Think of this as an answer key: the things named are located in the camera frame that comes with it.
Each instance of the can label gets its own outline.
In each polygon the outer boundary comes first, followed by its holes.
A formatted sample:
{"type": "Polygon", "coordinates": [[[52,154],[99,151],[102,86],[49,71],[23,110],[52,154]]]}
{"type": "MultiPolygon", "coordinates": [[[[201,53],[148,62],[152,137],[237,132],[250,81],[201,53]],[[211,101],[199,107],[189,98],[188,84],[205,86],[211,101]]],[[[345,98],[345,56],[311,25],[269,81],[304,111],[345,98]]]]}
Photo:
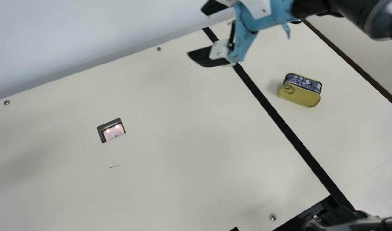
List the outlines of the can label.
{"type": "Polygon", "coordinates": [[[308,79],[303,76],[293,74],[293,73],[290,73],[286,76],[283,84],[285,84],[285,83],[291,83],[291,84],[300,86],[304,89],[314,91],[319,95],[322,92],[322,83],[317,82],[313,79],[308,79]]]}

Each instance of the black tape line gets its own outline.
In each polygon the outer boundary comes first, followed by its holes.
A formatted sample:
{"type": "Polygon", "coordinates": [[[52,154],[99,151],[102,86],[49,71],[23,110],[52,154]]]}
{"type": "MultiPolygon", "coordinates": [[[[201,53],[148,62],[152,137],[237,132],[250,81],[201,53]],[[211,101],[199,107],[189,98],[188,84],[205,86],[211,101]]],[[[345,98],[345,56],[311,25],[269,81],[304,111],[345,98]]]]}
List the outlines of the black tape line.
{"type": "Polygon", "coordinates": [[[219,41],[215,33],[208,27],[202,29],[212,42],[219,41]]]}
{"type": "Polygon", "coordinates": [[[392,104],[392,94],[390,94],[382,85],[380,85],[373,77],[371,77],[363,68],[357,65],[350,57],[334,45],[326,36],[316,29],[309,21],[303,20],[305,25],[310,28],[323,42],[325,42],[333,51],[335,51],[344,61],[358,72],[367,82],[369,82],[378,92],[380,92],[392,104]]]}
{"type": "MultiPolygon", "coordinates": [[[[216,38],[215,34],[212,32],[210,28],[204,28],[203,31],[208,31],[206,33],[209,38],[216,38]]],[[[336,202],[341,206],[346,206],[348,209],[352,211],[356,211],[354,207],[351,205],[349,200],[344,196],[344,194],[340,191],[340,189],[335,185],[333,180],[328,176],[328,174],[324,171],[321,165],[316,161],[313,155],[309,152],[309,150],[304,146],[302,141],[296,136],[293,130],[287,125],[287,123],[283,120],[280,114],[276,111],[273,105],[268,101],[268,99],[263,95],[260,89],[256,86],[250,76],[245,72],[243,67],[237,63],[233,66],[234,71],[239,75],[240,79],[247,86],[250,92],[255,96],[257,101],[262,105],[262,107],[266,110],[272,120],[275,122],[277,127],[283,132],[286,138],[290,141],[293,147],[297,150],[300,156],[304,159],[313,173],[317,176],[317,178],[321,181],[324,187],[328,190],[331,196],[336,200],[336,202]]]]}

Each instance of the tin can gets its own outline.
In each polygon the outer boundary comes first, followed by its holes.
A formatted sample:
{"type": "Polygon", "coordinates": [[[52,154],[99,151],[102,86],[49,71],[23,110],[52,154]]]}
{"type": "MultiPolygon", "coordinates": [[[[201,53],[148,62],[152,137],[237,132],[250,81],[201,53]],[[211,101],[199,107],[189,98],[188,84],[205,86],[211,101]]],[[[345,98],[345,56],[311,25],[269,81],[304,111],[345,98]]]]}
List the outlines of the tin can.
{"type": "Polygon", "coordinates": [[[294,73],[284,78],[278,95],[305,107],[314,107],[321,99],[322,83],[294,73]]]}

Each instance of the screw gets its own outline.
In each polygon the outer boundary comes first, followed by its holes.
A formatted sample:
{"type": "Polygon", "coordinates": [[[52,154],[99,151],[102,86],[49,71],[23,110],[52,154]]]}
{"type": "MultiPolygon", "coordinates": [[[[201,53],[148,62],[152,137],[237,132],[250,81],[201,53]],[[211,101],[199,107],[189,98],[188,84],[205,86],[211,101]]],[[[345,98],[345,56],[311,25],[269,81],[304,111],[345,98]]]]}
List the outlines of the screw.
{"type": "Polygon", "coordinates": [[[272,213],[272,214],[270,214],[269,218],[270,218],[272,221],[275,221],[275,220],[276,220],[276,215],[275,215],[274,213],[272,213]]]}

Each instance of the square light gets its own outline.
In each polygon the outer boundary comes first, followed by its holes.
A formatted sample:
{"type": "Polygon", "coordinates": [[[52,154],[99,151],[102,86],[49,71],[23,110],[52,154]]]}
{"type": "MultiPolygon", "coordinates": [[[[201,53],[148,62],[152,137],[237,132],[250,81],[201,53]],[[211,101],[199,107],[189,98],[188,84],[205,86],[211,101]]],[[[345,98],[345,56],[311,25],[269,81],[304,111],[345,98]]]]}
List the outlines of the square light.
{"type": "Polygon", "coordinates": [[[102,143],[106,143],[126,133],[120,118],[102,124],[97,129],[102,143]]]}

